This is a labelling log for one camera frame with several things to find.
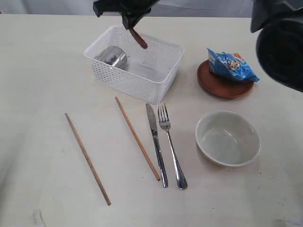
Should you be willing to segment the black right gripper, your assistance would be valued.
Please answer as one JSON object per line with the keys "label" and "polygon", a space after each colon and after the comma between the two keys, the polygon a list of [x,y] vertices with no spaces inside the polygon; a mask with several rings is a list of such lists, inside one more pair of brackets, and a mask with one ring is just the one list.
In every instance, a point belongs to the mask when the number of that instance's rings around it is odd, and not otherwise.
{"label": "black right gripper", "polygon": [[126,30],[133,29],[158,0],[96,0],[93,10],[97,17],[105,12],[121,13]]}

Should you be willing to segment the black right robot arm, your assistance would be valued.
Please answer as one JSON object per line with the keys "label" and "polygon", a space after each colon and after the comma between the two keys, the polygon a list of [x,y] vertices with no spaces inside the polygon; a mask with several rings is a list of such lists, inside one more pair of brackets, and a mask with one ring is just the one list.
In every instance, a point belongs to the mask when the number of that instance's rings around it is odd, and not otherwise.
{"label": "black right robot arm", "polygon": [[[122,23],[144,49],[147,43],[134,30],[151,12],[155,0],[96,0],[97,17],[118,12]],[[301,0],[253,1],[250,31],[259,31],[256,42],[258,61],[273,80],[297,91],[303,90],[303,2]]]}

